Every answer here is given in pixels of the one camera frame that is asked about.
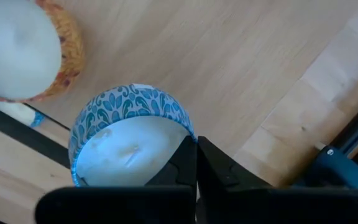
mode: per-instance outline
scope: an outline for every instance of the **candle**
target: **candle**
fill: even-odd
[[[40,7],[0,0],[0,97],[25,99],[45,91],[61,55],[56,29]]]
[[[93,98],[71,129],[69,158],[76,186],[146,184],[191,135],[187,112],[148,85],[119,86]]]
[[[85,64],[76,22],[51,0],[0,0],[0,101],[65,91]]]
[[[85,144],[77,174],[89,185],[144,185],[187,135],[184,127],[161,117],[139,116],[113,123]]]

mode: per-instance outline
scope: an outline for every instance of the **blue patterned candle holder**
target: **blue patterned candle holder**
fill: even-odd
[[[69,159],[76,186],[87,185],[77,175],[77,161],[84,145],[102,129],[124,119],[156,116],[183,126],[194,141],[193,125],[185,109],[169,94],[149,85],[115,87],[94,97],[81,111],[70,132]]]

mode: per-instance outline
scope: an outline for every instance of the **white candle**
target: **white candle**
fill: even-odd
[[[77,174],[89,185],[144,185],[168,162],[186,135],[183,126],[167,118],[124,119],[84,145]]]
[[[0,0],[0,97],[26,99],[57,76],[62,53],[44,11],[25,0]]]
[[[17,121],[32,127],[39,124],[41,117],[43,117],[40,113],[22,103],[0,102],[0,111],[6,113]]]

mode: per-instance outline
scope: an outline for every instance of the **orange patterned candle holder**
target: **orange patterned candle holder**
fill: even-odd
[[[36,0],[55,26],[60,39],[62,64],[53,83],[42,93],[26,99],[9,99],[0,97],[6,102],[30,102],[43,100],[52,95],[63,93],[82,71],[85,65],[85,53],[80,30],[74,19],[61,6],[51,0]]]

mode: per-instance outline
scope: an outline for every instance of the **wooden floor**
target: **wooden floor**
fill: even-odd
[[[67,168],[0,133],[0,221],[35,223],[38,200],[71,185]]]
[[[285,185],[358,111],[358,0],[56,0],[83,28],[87,65],[32,106],[71,127],[94,95],[146,83],[189,111],[197,134]],[[65,145],[67,131],[37,128]],[[0,133],[0,220],[31,223],[68,169]]]

